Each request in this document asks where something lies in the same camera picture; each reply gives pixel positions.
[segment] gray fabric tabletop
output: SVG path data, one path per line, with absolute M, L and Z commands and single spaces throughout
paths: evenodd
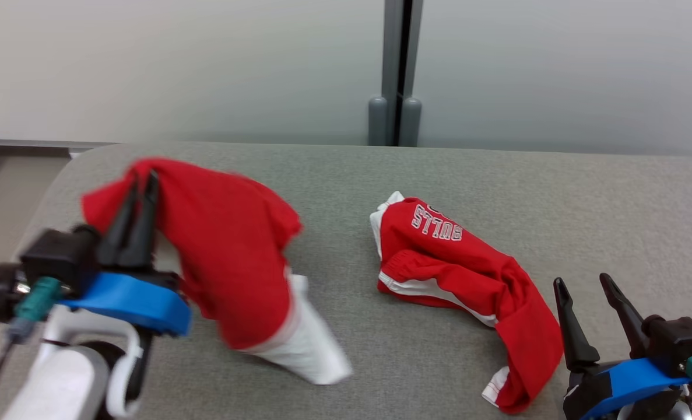
M 554 308 L 563 277 L 603 361 L 628 342 L 598 281 L 607 272 L 643 316 L 692 317 L 692 157 L 578 155 L 358 146 L 152 143 L 106 146 L 70 162 L 23 238 L 82 220 L 79 199 L 139 157 L 166 156 L 242 173 L 292 205 L 305 226 L 287 250 L 309 297 L 354 367 L 314 386 L 229 351 L 195 313 L 188 338 L 156 341 L 138 418 L 505 418 L 481 392 L 505 365 L 494 330 L 462 311 L 377 292 L 369 214 L 393 191 L 439 208 L 514 256 Z M 178 269 L 163 247 L 159 265 Z M 2 342 L 0 326 L 0 345 Z M 0 381 L 0 415 L 36 345 L 16 349 Z M 520 418 L 563 418 L 563 364 Z

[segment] red garment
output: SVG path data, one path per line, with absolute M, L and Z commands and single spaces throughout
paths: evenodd
M 483 397 L 506 413 L 527 408 L 563 353 L 558 323 L 529 275 L 420 199 L 396 192 L 370 219 L 381 256 L 378 290 L 463 309 L 495 327 L 509 365 L 493 376 Z
M 156 227 L 180 253 L 181 290 L 234 349 L 259 345 L 284 324 L 291 297 L 282 250 L 301 229 L 271 189 L 244 176 L 169 159 L 135 162 L 124 178 L 82 198 L 87 223 L 105 232 L 135 172 L 159 174 Z

